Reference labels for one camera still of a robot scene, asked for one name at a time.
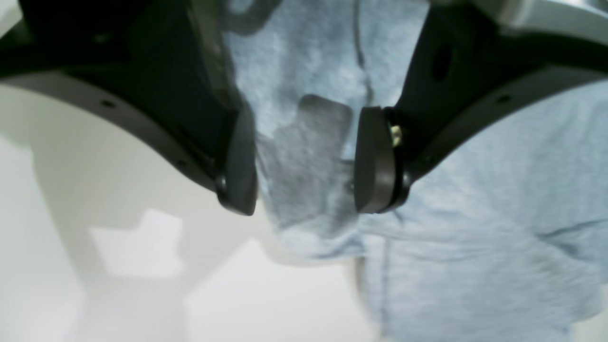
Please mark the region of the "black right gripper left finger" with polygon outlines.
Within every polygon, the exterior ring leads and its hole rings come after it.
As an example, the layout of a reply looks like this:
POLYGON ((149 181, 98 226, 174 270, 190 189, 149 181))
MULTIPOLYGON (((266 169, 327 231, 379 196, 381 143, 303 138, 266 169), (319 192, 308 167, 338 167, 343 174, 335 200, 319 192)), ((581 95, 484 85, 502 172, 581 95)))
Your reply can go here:
POLYGON ((251 216, 253 118, 234 84, 220 0, 20 0, 1 82, 101 117, 221 205, 251 216))

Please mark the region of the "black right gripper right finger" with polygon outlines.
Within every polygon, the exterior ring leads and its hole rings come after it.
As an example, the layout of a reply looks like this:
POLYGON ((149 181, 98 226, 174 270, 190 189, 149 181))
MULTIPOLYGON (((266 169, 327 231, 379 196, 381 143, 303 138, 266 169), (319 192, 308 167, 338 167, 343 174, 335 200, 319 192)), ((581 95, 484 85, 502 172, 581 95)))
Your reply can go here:
POLYGON ((365 107, 354 202, 384 213, 467 140, 607 78, 605 0, 432 0, 397 104, 365 107))

